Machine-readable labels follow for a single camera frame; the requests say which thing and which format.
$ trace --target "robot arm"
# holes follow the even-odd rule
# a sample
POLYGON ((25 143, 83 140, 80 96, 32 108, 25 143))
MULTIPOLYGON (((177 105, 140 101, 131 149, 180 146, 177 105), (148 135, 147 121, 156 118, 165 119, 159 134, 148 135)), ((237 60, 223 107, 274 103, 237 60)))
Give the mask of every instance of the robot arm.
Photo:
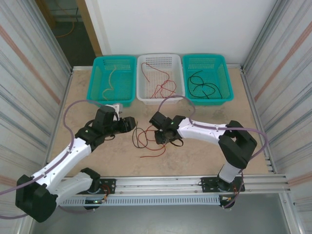
POLYGON ((156 112, 150 123, 158 129, 155 131, 157 144, 173 142, 177 139, 192 138, 219 145, 226 158, 226 163, 218 174, 218 189, 223 192, 227 192, 231 188, 231 183, 236 175, 247 167, 257 146, 256 140, 247 131, 218 129, 226 127, 242 128, 243 126, 237 121, 219 125, 196 121, 191 123, 184 116, 175 116, 173 119, 170 119, 160 112, 156 112), (196 127, 194 124, 197 126, 214 127, 215 129, 196 127))
POLYGON ((101 106, 95 119, 76 133, 71 149, 68 145, 54 160, 31 177, 23 175, 19 178, 17 185, 44 175, 36 182, 17 190, 16 206, 36 221, 43 222, 69 197, 87 190, 96 192, 99 189, 100 175, 89 168, 81 170, 73 178, 61 181, 79 161, 102 144, 105 138, 135 128, 133 117, 119 118, 119 108, 119 105, 101 106), (67 157, 59 163, 67 152, 67 157))

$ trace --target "black bracket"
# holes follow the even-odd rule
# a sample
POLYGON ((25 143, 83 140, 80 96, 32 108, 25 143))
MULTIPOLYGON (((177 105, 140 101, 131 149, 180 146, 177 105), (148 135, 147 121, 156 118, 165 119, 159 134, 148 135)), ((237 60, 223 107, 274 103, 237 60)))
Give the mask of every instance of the black bracket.
MULTIPOLYGON (((233 120, 226 126, 228 128, 243 128, 239 122, 233 120)), ((256 140, 247 131, 243 130, 226 130, 219 137, 218 144, 228 163, 239 169, 247 167, 257 146, 256 140)))
POLYGON ((81 195, 89 195, 89 194, 105 195, 105 194, 107 194, 107 187, 103 186, 103 185, 106 185, 109 187, 108 194, 114 194, 115 193, 116 179, 105 179, 105 178, 103 178, 103 179, 100 179, 99 189, 96 192, 91 193, 88 191, 83 191, 83 192, 78 193, 78 194, 81 194, 81 195))
POLYGON ((136 121, 133 117, 118 118, 115 109, 110 106, 101 106, 97 110, 95 119, 86 123, 75 134, 76 138, 81 138, 90 145, 91 151, 102 144, 107 137, 114 137, 119 133, 127 133, 133 130, 136 126, 136 121))
POLYGON ((173 119, 170 119, 157 111, 150 119, 150 123, 158 129, 155 131, 156 143, 165 144, 182 139, 177 130, 179 124, 184 119, 184 116, 175 116, 173 119))
MULTIPOLYGON (((201 186, 203 193, 219 193, 222 192, 218 186, 218 177, 203 177, 200 179, 200 182, 198 183, 199 186, 201 186)), ((234 187, 238 190, 240 187, 240 184, 242 182, 242 177, 237 176, 231 183, 230 189, 227 191, 229 193, 234 193, 234 187)), ((245 185, 243 184, 241 192, 245 191, 245 185)))
MULTIPOLYGON (((33 177, 22 175, 18 179, 17 185, 30 182, 32 179, 33 177)), ((46 184, 40 185, 37 182, 33 182, 16 190, 15 205, 41 223, 46 221, 54 212, 57 206, 57 197, 57 195, 51 194, 46 189, 46 184)))

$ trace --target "tan wooden table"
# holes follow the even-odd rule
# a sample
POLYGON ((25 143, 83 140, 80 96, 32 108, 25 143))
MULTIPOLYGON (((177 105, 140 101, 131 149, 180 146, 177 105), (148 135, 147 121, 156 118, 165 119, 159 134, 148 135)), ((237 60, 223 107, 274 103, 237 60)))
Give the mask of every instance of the tan wooden table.
MULTIPOLYGON (((245 89, 238 69, 229 69, 234 90, 234 100, 222 106, 197 106, 194 120, 208 123, 229 123, 239 121, 244 127, 255 128, 254 118, 246 97, 245 89)), ((91 71, 75 71, 70 86, 65 107, 76 100, 85 99, 91 71)), ((146 129, 150 118, 158 106, 147 106, 135 100, 132 106, 124 108, 121 117, 132 116, 138 121, 139 127, 146 129)), ((94 119, 97 107, 88 103, 79 103, 71 108, 66 118, 67 124, 78 131, 85 123, 94 119)), ((182 100, 177 105, 163 105, 161 112, 169 117, 175 115, 187 116, 192 107, 182 100)), ((257 134, 252 135, 258 142, 257 134)), ((112 141, 106 141, 92 154, 78 163, 69 173, 74 176, 81 169, 89 167, 101 176, 191 176, 216 175, 221 169, 225 158, 219 146, 204 141, 185 139, 183 147, 168 144, 165 154, 155 158, 140 158, 140 156, 157 155, 161 151, 151 152, 147 149, 137 149, 132 143, 132 132, 116 135, 112 141)), ((70 135, 61 124, 54 143, 51 157, 54 158, 70 142, 70 135)), ((150 147, 159 147, 150 143, 150 147)), ((268 168, 263 154, 254 158, 245 170, 246 174, 266 174, 268 168)))

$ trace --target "corrugated metal wall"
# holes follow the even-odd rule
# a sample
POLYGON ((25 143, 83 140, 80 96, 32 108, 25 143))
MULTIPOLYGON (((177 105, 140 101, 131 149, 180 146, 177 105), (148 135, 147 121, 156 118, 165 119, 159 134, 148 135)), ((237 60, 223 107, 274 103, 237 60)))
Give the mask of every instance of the corrugated metal wall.
MULTIPOLYGON (((0 1, 0 191, 45 163, 70 66, 34 1, 0 1)), ((0 214, 17 215, 15 193, 0 214)), ((1 220, 1 233, 20 220, 1 220)))
POLYGON ((312 1, 281 1, 244 68, 279 173, 312 232, 312 1))

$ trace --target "white plastic basket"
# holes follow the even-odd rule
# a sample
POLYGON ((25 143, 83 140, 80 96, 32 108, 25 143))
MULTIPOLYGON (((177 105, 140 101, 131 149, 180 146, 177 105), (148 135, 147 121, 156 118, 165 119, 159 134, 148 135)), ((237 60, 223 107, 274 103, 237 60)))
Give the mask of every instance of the white plastic basket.
MULTIPOLYGON (((164 100, 164 98, 161 97, 160 92, 157 93, 156 97, 151 97, 155 93, 157 85, 162 85, 168 79, 168 76, 165 73, 159 72, 146 64, 142 65, 142 63, 147 63, 156 69, 168 73, 170 80, 174 81, 176 84, 175 93, 173 93, 172 95, 185 96, 185 87, 180 56, 175 54, 151 54, 142 55, 137 59, 137 99, 143 101, 145 105, 159 105, 164 100)), ((175 85, 173 82, 167 82, 163 87, 168 90, 174 90, 175 85)), ((161 93, 164 97, 167 97, 172 92, 163 89, 161 93)), ((175 104, 181 99, 181 97, 171 98, 167 100, 165 104, 175 104)))

